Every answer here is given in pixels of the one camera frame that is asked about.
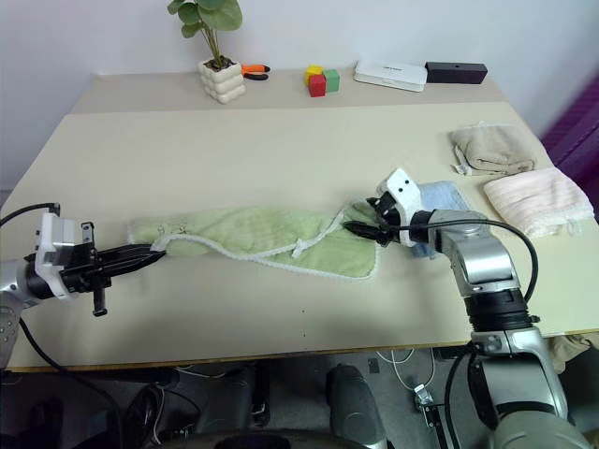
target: purple curtain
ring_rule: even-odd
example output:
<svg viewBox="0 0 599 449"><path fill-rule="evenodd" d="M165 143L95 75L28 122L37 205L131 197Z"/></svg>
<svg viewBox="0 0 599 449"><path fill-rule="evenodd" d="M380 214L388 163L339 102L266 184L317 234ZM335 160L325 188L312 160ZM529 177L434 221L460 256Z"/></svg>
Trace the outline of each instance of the purple curtain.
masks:
<svg viewBox="0 0 599 449"><path fill-rule="evenodd" d="M541 141L553 164L586 192L599 215L599 75Z"/></svg>

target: orange scissors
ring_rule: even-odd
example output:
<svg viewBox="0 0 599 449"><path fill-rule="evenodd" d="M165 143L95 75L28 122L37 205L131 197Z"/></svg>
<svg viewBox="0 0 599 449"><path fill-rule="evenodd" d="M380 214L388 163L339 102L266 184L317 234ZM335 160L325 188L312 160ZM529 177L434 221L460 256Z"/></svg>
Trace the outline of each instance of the orange scissors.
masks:
<svg viewBox="0 0 599 449"><path fill-rule="evenodd" d="M241 65L241 74L244 78L247 78L249 80L267 80L269 78L267 72L270 72L270 67L268 67L267 65Z"/></svg>

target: potted plant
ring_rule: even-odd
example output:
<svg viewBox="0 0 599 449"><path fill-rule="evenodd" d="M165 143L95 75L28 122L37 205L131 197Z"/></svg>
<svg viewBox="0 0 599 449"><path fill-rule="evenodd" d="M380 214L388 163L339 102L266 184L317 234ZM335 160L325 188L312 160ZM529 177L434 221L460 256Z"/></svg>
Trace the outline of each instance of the potted plant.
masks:
<svg viewBox="0 0 599 449"><path fill-rule="evenodd" d="M167 10L183 22L183 37L189 39L200 32L210 48L212 59L197 64L204 90L223 104L245 94L241 64L221 54L216 35L217 31L233 31L241 26L237 0L172 0Z"/></svg>

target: white plant pot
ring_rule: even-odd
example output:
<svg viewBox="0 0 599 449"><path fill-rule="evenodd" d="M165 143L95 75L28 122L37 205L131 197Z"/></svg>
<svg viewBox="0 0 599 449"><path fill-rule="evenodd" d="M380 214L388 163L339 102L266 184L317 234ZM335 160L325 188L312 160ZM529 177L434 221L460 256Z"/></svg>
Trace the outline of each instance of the white plant pot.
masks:
<svg viewBox="0 0 599 449"><path fill-rule="evenodd" d="M197 71L204 84L204 90L209 96L224 105L238 96L245 94L241 64L236 63L215 72L205 66L208 61L210 60L198 63Z"/></svg>

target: green towel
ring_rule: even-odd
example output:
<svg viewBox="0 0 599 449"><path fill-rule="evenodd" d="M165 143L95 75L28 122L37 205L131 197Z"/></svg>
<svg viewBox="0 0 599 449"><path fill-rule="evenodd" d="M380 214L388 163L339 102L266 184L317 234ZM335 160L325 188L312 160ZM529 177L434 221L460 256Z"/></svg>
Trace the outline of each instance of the green towel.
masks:
<svg viewBox="0 0 599 449"><path fill-rule="evenodd" d="M208 210L129 224L131 243L152 243L169 255L216 251L237 260L330 277L367 279L377 265L377 245L342 228L345 220L374 224L365 202L325 214L269 207Z"/></svg>

